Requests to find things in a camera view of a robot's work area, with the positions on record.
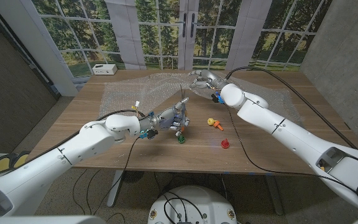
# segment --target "black cable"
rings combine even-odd
[[[288,84],[286,81],[284,81],[282,78],[280,78],[279,76],[277,76],[276,74],[274,74],[271,71],[268,71],[266,69],[263,68],[258,68],[258,67],[251,67],[251,66],[245,66],[245,67],[239,67],[236,69],[231,70],[228,75],[226,75],[225,79],[229,79],[230,76],[238,70],[243,70],[243,69],[254,69],[254,70],[260,70],[263,72],[268,73],[269,75],[273,76],[274,78],[276,78],[278,81],[280,81],[282,84],[284,84],[286,87],[288,87],[292,92],[295,93],[296,96],[298,96],[306,105],[309,106],[309,108],[311,110],[313,110],[313,112],[315,112],[317,114],[317,116],[319,116],[339,137],[341,137],[348,145],[350,145],[350,147],[357,149],[358,148],[350,141],[348,140],[348,138],[346,138],[338,129],[336,129],[316,108],[314,108],[314,106],[312,104],[310,104],[300,93],[298,93],[290,84]]]
[[[221,180],[222,180],[222,185],[223,185],[223,189],[224,189],[224,195],[225,195],[226,200],[227,200],[227,190],[226,190],[226,184],[224,184],[222,174],[221,174]]]
[[[92,176],[92,178],[89,180],[89,183],[88,183],[88,188],[86,189],[86,204],[89,208],[89,214],[92,215],[92,210],[91,210],[91,206],[90,206],[90,201],[88,200],[88,194],[89,194],[89,191],[90,191],[90,185],[91,185],[91,182],[93,180],[93,178],[96,176],[96,174],[98,174],[98,172],[100,172],[101,170],[98,170],[97,172],[95,172]]]
[[[145,115],[144,115],[142,112],[140,112],[140,111],[136,111],[136,110],[118,110],[118,111],[110,112],[110,113],[108,113],[108,114],[106,114],[106,115],[104,115],[104,116],[98,118],[97,121],[101,121],[102,119],[104,119],[104,118],[106,118],[106,117],[108,117],[108,116],[110,116],[110,115],[112,115],[112,114],[123,113],[123,112],[135,112],[135,113],[138,112],[141,116],[145,117]],[[53,147],[51,147],[50,149],[46,150],[45,152],[39,154],[38,156],[34,157],[33,159],[27,161],[26,163],[28,163],[28,162],[30,162],[30,161],[32,161],[32,160],[34,160],[34,159],[36,159],[36,158],[38,158],[38,157],[44,155],[45,153],[47,153],[47,152],[49,152],[49,151],[51,151],[51,150],[53,150],[53,149],[55,149],[55,148],[57,148],[57,147],[59,147],[59,146],[61,146],[63,143],[67,142],[68,140],[70,140],[71,138],[73,138],[74,136],[76,136],[78,133],[80,133],[80,131],[76,131],[75,133],[73,133],[72,135],[68,136],[67,138],[65,138],[64,140],[62,140],[61,142],[59,142],[58,144],[54,145]],[[75,189],[75,185],[77,184],[77,182],[80,180],[80,178],[82,177],[82,175],[84,175],[84,173],[85,173],[86,171],[87,171],[87,170],[85,170],[85,171],[79,176],[79,178],[76,180],[76,182],[75,182],[75,184],[74,184],[74,186],[73,186],[73,200],[74,200],[74,202],[82,209],[82,212],[84,213],[84,215],[85,215],[84,208],[75,200],[75,197],[74,197],[74,189]],[[91,207],[90,207],[90,204],[89,204],[89,201],[88,201],[88,191],[89,191],[89,187],[90,187],[90,185],[91,185],[91,181],[92,181],[93,177],[92,177],[91,180],[89,181],[89,183],[88,183],[88,188],[87,188],[87,190],[86,190],[86,203],[87,203],[87,205],[88,205],[90,215],[92,214],[92,212],[91,212]]]
[[[236,125],[234,124],[234,121],[233,121],[233,117],[231,116],[231,112],[230,112],[230,109],[229,107],[227,106],[227,104],[224,104],[229,112],[229,115],[230,115],[230,120],[231,120],[231,123],[233,125],[233,128],[234,128],[234,131],[236,132],[237,134],[237,138],[239,139],[240,141],[240,144],[241,144],[241,147],[242,147],[242,150],[244,151],[244,153],[246,154],[248,160],[256,167],[258,167],[259,169],[261,170],[264,170],[264,171],[267,171],[267,172],[271,172],[271,173],[276,173],[276,174],[291,174],[291,175],[307,175],[307,176],[311,176],[311,177],[319,177],[319,178],[324,178],[324,179],[327,179],[327,180],[330,180],[330,181],[333,181],[337,184],[340,184],[342,186],[344,186],[345,188],[349,189],[350,191],[352,191],[353,193],[357,194],[357,192],[355,190],[353,190],[352,188],[350,188],[349,186],[347,186],[346,184],[343,184],[342,182],[338,181],[338,180],[335,180],[335,179],[332,179],[332,178],[329,178],[329,177],[325,177],[323,175],[318,175],[318,174],[307,174],[307,173],[300,173],[300,172],[283,172],[283,171],[274,171],[274,170],[268,170],[268,169],[265,169],[265,168],[262,168],[260,166],[258,166],[257,164],[255,164],[251,159],[250,157],[248,156],[248,153],[246,151],[246,149],[244,148],[244,145],[242,144],[242,141],[241,141],[241,138],[240,138],[240,135],[236,129]]]
[[[167,193],[170,193],[170,194],[173,194],[174,196],[176,196],[176,197],[179,197],[177,194],[175,194],[175,193],[172,193],[172,192],[167,192]],[[181,201],[181,204],[183,205],[183,209],[185,209],[185,222],[187,222],[187,211],[186,211],[186,207],[185,207],[185,203],[183,203],[183,200],[182,199],[180,199],[180,201]]]
[[[118,110],[118,111],[110,112],[110,113],[108,113],[108,114],[106,114],[106,115],[104,115],[104,116],[98,118],[97,121],[101,121],[102,119],[104,119],[104,118],[106,118],[106,117],[108,117],[108,116],[110,116],[110,115],[112,115],[112,114],[123,113],[123,112],[135,112],[135,113],[139,113],[141,116],[145,117],[145,114],[143,114],[143,113],[140,112],[140,111],[136,111],[136,110]],[[48,153],[48,152],[50,152],[50,151],[56,149],[57,147],[61,146],[63,143],[65,143],[65,142],[67,142],[68,140],[70,140],[70,139],[72,139],[73,137],[75,137],[78,133],[80,133],[80,130],[76,131],[76,132],[73,133],[71,136],[68,136],[67,138],[65,138],[64,140],[62,140],[61,142],[59,142],[58,144],[52,146],[51,148],[49,148],[49,149],[46,150],[45,152],[39,154],[38,156],[35,156],[34,158],[30,159],[29,161],[23,163],[21,166],[19,166],[19,167],[13,169],[12,171],[14,171],[14,170],[16,170],[16,169],[18,169],[18,168],[20,168],[20,167],[26,165],[27,163],[33,161],[33,160],[36,159],[36,158],[38,158],[38,157],[40,157],[40,156],[42,156],[42,155],[44,155],[44,154],[46,154],[46,153]]]
[[[85,210],[84,210],[84,208],[83,208],[83,207],[75,200],[75,198],[74,198],[74,190],[75,190],[75,185],[76,185],[77,182],[80,180],[80,178],[82,177],[82,175],[85,174],[86,171],[87,171],[87,169],[78,177],[78,179],[77,179],[76,182],[74,183],[73,190],[72,190],[72,192],[73,192],[72,196],[73,196],[74,203],[81,208],[81,210],[82,210],[82,212],[84,213],[84,215],[85,215]]]
[[[167,205],[167,203],[168,203],[169,201],[175,200],[175,199],[184,200],[184,201],[190,203],[192,206],[194,206],[194,207],[197,209],[198,213],[200,214],[200,217],[201,217],[202,221],[204,221],[203,214],[201,214],[200,210],[198,209],[198,207],[197,207],[195,204],[193,204],[193,202],[191,202],[191,201],[189,201],[189,200],[187,200],[187,199],[185,199],[185,198],[176,197],[176,198],[170,198],[170,199],[168,199],[168,200],[164,203],[164,213],[165,213],[165,216],[169,219],[169,221],[170,221],[172,224],[175,224],[175,222],[168,216],[167,209],[166,209],[166,205]]]
[[[101,204],[103,203],[103,200],[107,197],[107,195],[109,195],[110,190],[111,190],[115,185],[117,185],[117,183],[119,182],[119,180],[121,180],[122,175],[125,173],[125,170],[127,169],[128,162],[129,162],[129,158],[130,158],[130,156],[131,156],[132,149],[134,148],[134,145],[135,145],[136,141],[137,141],[139,138],[140,138],[140,137],[137,137],[137,138],[135,139],[134,143],[133,143],[132,146],[131,146],[131,149],[130,149],[129,155],[128,155],[128,159],[127,159],[127,162],[126,162],[126,164],[125,164],[124,170],[122,171],[122,174],[119,176],[119,178],[117,179],[117,181],[112,185],[112,187],[107,191],[107,193],[104,195],[104,197],[102,198],[102,201],[100,201],[100,204],[99,204],[99,206],[97,207],[97,209],[94,211],[93,215],[95,215],[96,212],[99,210]]]
[[[122,219],[124,220],[124,224],[125,224],[125,217],[124,217],[123,214],[121,214],[121,213],[119,213],[119,212],[112,214],[112,215],[106,220],[106,223],[110,220],[110,218],[112,218],[112,217],[115,216],[115,215],[121,215]]]
[[[158,183],[157,176],[155,175],[155,172],[153,172],[153,175],[154,175],[155,182],[157,183],[157,186],[158,186],[158,197],[157,197],[157,198],[159,198],[159,196],[160,196],[160,194],[161,194],[160,184]],[[171,203],[169,203],[169,205],[171,205],[171,207],[173,208],[173,210],[175,211],[175,213],[178,215],[179,221],[181,221],[181,217],[179,216],[179,213],[177,212],[177,210],[172,206]]]
[[[153,175],[154,175],[155,182],[157,183],[157,186],[158,186],[158,197],[157,198],[159,198],[159,196],[161,194],[161,187],[160,187],[160,184],[158,183],[157,176],[155,175],[155,172],[153,172]]]

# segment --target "small toy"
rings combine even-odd
[[[225,139],[222,141],[221,146],[222,146],[222,148],[227,149],[230,146],[230,144],[227,141],[227,139]]]
[[[219,121],[214,120],[213,118],[208,118],[208,124],[210,126],[214,126],[215,128],[219,128],[221,131],[223,131],[222,126],[220,125]]]
[[[178,142],[179,142],[180,144],[185,143],[185,141],[186,141],[186,139],[185,139],[185,137],[184,137],[183,135],[179,135],[179,136],[178,136]]]

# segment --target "wooden table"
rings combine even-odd
[[[79,94],[68,105],[46,135],[30,153],[29,158],[44,152],[67,136],[79,130],[82,125],[97,119],[104,91],[104,83],[140,78],[158,70],[120,70],[114,76],[96,76],[89,79]],[[188,73],[189,71],[163,71]],[[317,110],[358,147],[358,138],[345,125],[344,121],[321,96],[311,82],[300,72],[276,72],[276,74],[298,90]],[[234,77],[247,80],[267,88],[285,89],[278,80],[264,72],[236,72]],[[244,174],[263,174],[246,158],[232,127],[229,114],[224,105],[213,103],[190,90],[186,108],[191,120],[183,133],[186,143],[179,144],[174,131],[159,132],[153,140],[140,139],[136,142],[127,166],[128,170],[176,171],[176,172],[212,172]],[[304,118],[304,127],[328,141],[346,145],[337,134],[322,122],[297,96],[292,94],[292,102]],[[171,107],[180,99],[180,92],[162,103],[155,112]],[[294,153],[281,145],[269,133],[241,120],[231,109],[237,130],[250,158],[259,166],[270,170],[312,173],[311,169]],[[207,119],[221,122],[224,131],[207,125]],[[221,141],[227,138],[229,149],[221,147]],[[123,169],[134,138],[110,148],[98,156],[83,161],[76,167]]]

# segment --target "gray wall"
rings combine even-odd
[[[358,1],[333,0],[300,70],[358,136]]]

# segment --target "table leg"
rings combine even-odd
[[[265,175],[268,191],[270,192],[270,196],[272,197],[274,210],[277,215],[283,215],[283,205],[280,200],[280,193],[278,192],[278,187],[276,183],[276,179],[272,175]]]
[[[116,170],[116,173],[114,174],[114,178],[112,180],[111,185],[113,185],[117,182],[118,178],[121,176],[122,173],[123,173],[123,170]],[[122,179],[119,179],[118,183],[110,190],[109,197],[107,199],[107,206],[109,206],[109,207],[112,207],[116,203],[118,190],[119,190],[119,187],[121,186],[121,180]]]

